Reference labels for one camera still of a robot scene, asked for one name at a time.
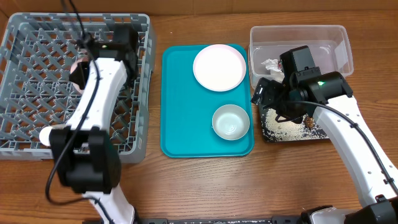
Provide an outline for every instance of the white bowl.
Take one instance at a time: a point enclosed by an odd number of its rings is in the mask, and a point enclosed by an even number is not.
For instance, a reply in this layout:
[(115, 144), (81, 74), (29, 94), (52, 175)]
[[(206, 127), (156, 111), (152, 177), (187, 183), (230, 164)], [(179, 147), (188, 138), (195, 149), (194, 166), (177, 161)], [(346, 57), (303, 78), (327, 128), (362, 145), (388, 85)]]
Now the white bowl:
[(250, 119), (240, 106), (224, 105), (214, 113), (212, 125), (219, 137), (238, 140), (249, 131)]
[(241, 53), (231, 46), (210, 45), (195, 57), (193, 74), (209, 90), (228, 91), (243, 81), (246, 62)]

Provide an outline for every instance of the dish rack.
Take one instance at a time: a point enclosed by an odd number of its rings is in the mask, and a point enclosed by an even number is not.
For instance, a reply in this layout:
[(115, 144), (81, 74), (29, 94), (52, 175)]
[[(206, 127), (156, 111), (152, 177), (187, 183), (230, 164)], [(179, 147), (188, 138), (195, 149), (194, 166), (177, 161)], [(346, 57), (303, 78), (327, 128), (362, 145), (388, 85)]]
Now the dish rack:
[[(78, 21), (71, 14), (75, 25)], [(148, 94), (155, 64), (156, 36), (145, 14), (80, 14), (86, 32), (110, 41), (115, 24), (130, 24), (139, 33), (139, 76), (123, 88), (111, 118), (109, 136), (124, 163), (145, 158), (149, 122)], [(10, 17), (0, 47), (0, 159), (51, 159), (39, 141), (40, 130), (63, 124), (76, 109), (80, 94), (68, 81), (71, 64), (81, 57), (63, 13), (17, 13)], [(88, 153), (76, 150), (76, 153)]]

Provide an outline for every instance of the cable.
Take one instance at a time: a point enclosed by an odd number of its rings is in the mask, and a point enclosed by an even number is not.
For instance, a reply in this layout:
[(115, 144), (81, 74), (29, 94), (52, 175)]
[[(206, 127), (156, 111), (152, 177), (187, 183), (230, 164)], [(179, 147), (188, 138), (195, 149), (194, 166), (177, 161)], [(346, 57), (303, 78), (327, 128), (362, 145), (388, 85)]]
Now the cable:
[(341, 116), (344, 120), (346, 120), (352, 128), (355, 128), (357, 130), (357, 132), (362, 136), (362, 138), (365, 140), (366, 144), (369, 146), (369, 149), (371, 150), (374, 158), (376, 159), (376, 162), (379, 164), (380, 169), (382, 170), (382, 173), (384, 174), (384, 176), (387, 179), (387, 182), (390, 183), (391, 188), (393, 189), (393, 191), (396, 193), (396, 195), (398, 195), (398, 188), (395, 185), (393, 179), (391, 178), (391, 176), (388, 174), (386, 167), (384, 167), (384, 164), (382, 163), (379, 155), (376, 152), (376, 149), (373, 147), (372, 143), (370, 142), (369, 138), (366, 136), (366, 134), (362, 131), (362, 129), (358, 126), (357, 123), (355, 123), (354, 121), (352, 121), (351, 119), (349, 119), (347, 116), (345, 116), (343, 113), (341, 113), (340, 111), (330, 107), (330, 106), (326, 106), (320, 103), (314, 103), (311, 101), (284, 101), (283, 103), (288, 103), (288, 104), (303, 104), (303, 105), (313, 105), (313, 106), (319, 106), (321, 108), (330, 110), (332, 112), (334, 112), (335, 114), (337, 114), (338, 116)]
[[(81, 25), (82, 36), (85, 36), (85, 35), (84, 35), (84, 32), (85, 32), (85, 31), (84, 31), (83, 23), (82, 23), (82, 21), (81, 21), (80, 16), (78, 15), (78, 12), (77, 12), (77, 10), (76, 10), (76, 7), (75, 7), (75, 5), (72, 3), (72, 0), (69, 0), (69, 2), (70, 2), (70, 4), (72, 5), (72, 8), (73, 8), (73, 10), (75, 11), (75, 14), (76, 14), (76, 16), (77, 16), (77, 19), (79, 20), (79, 23), (80, 23), (80, 25)], [(67, 17), (70, 19), (70, 22), (71, 22), (73, 31), (74, 31), (74, 32), (78, 32), (77, 29), (76, 29), (76, 27), (75, 27), (75, 25), (73, 24), (72, 17), (70, 16), (70, 14), (69, 14), (69, 12), (68, 12), (68, 10), (67, 10), (67, 6), (66, 6), (66, 4), (65, 4), (65, 1), (64, 1), (64, 0), (61, 0), (61, 4), (62, 4), (62, 7), (63, 7), (63, 10), (64, 10), (65, 14), (66, 14)], [(113, 220), (111, 219), (111, 217), (110, 217), (109, 214), (107, 213), (107, 211), (106, 211), (106, 209), (104, 208), (103, 204), (100, 202), (99, 199), (97, 199), (97, 198), (95, 198), (95, 197), (82, 197), (82, 198), (77, 198), (77, 199), (70, 200), (70, 201), (66, 201), (66, 202), (56, 202), (56, 201), (54, 201), (54, 200), (51, 198), (51, 196), (50, 196), (50, 187), (51, 187), (51, 183), (52, 183), (52, 180), (53, 180), (53, 178), (54, 178), (55, 172), (57, 171), (57, 168), (58, 168), (58, 166), (60, 165), (60, 162), (61, 162), (62, 158), (64, 157), (65, 153), (66, 153), (67, 151), (73, 149), (73, 148), (72, 148), (72, 147), (73, 147), (73, 142), (75, 141), (75, 139), (76, 139), (76, 137), (77, 137), (77, 133), (79, 132), (79, 130), (80, 130), (81, 127), (83, 126), (83, 123), (84, 123), (85, 119), (87, 118), (87, 114), (88, 114), (88, 112), (90, 111), (90, 108), (91, 108), (91, 106), (92, 106), (92, 104), (93, 104), (93, 102), (94, 102), (94, 99), (95, 99), (95, 95), (96, 95), (96, 93), (97, 93), (97, 91), (98, 91), (98, 87), (99, 87), (99, 85), (100, 85), (100, 79), (101, 79), (101, 77), (100, 77), (100, 70), (99, 70), (99, 68), (98, 68), (98, 65), (97, 65), (97, 63), (95, 62), (95, 58), (94, 58), (93, 54), (90, 52), (90, 50), (89, 50), (88, 46), (86, 45), (85, 41), (83, 41), (83, 45), (84, 45), (84, 47), (85, 47), (85, 49), (86, 49), (86, 51), (87, 51), (87, 54), (88, 54), (90, 60), (92, 60), (93, 63), (94, 63), (94, 67), (95, 67), (95, 70), (96, 70), (96, 83), (95, 83), (95, 87), (94, 87), (94, 90), (93, 90), (93, 94), (92, 94), (92, 96), (91, 96), (91, 98), (90, 98), (90, 100), (89, 100), (89, 102), (88, 102), (88, 104), (87, 104), (86, 110), (84, 111), (84, 113), (83, 113), (82, 116), (81, 116), (80, 122), (78, 123), (76, 129), (74, 130), (72, 136), (70, 137), (70, 139), (68, 140), (67, 144), (66, 144), (65, 147), (63, 148), (63, 150), (62, 150), (62, 152), (61, 152), (61, 154), (60, 154), (60, 157), (59, 157), (58, 160), (55, 162), (55, 165), (54, 165), (54, 167), (52, 168), (52, 170), (51, 170), (51, 172), (50, 172), (49, 178), (47, 179), (47, 183), (46, 183), (46, 185), (45, 185), (45, 197), (46, 197), (46, 199), (47, 199), (50, 203), (52, 203), (52, 204), (54, 204), (54, 205), (69, 205), (69, 204), (71, 204), (71, 203), (81, 202), (81, 201), (84, 201), (84, 200), (93, 200), (93, 201), (94, 201), (95, 203), (97, 203), (97, 204), (99, 205), (99, 207), (102, 209), (102, 212), (104, 213), (104, 216), (108, 219), (108, 221), (109, 221), (111, 224), (114, 224)]]

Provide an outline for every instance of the grid pattern basket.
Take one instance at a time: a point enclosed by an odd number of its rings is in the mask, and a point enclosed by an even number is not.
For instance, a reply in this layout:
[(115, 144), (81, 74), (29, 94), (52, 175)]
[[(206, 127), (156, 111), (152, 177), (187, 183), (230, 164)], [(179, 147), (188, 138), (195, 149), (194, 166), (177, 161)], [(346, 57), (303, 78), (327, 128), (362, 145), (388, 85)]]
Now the grid pattern basket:
[[(124, 163), (145, 158), (149, 122), (148, 94), (155, 64), (156, 36), (145, 14), (80, 14), (86, 32), (113, 38), (114, 25), (130, 24), (139, 33), (139, 76), (120, 91), (109, 135)], [(48, 125), (63, 124), (80, 94), (68, 81), (71, 64), (81, 57), (81, 34), (63, 13), (17, 13), (10, 17), (0, 47), (0, 159), (51, 159), (39, 142)], [(77, 153), (88, 153), (80, 149)]]

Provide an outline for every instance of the plastic crate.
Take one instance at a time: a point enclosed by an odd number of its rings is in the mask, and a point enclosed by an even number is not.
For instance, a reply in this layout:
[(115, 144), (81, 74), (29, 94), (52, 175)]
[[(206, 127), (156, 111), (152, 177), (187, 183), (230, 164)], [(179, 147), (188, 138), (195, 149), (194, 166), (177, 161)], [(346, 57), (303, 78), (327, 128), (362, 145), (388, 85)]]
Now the plastic crate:
[[(99, 40), (111, 40), (117, 23), (130, 24), (139, 32), (140, 75), (132, 88), (121, 90), (109, 135), (122, 162), (140, 162), (146, 154), (149, 83), (155, 64), (156, 37), (149, 17), (80, 16), (86, 31)], [(81, 54), (75, 41), (79, 36), (63, 13), (10, 17), (0, 48), (0, 159), (52, 158), (51, 150), (40, 143), (39, 133), (45, 126), (65, 123), (80, 100), (68, 81), (70, 65)]]

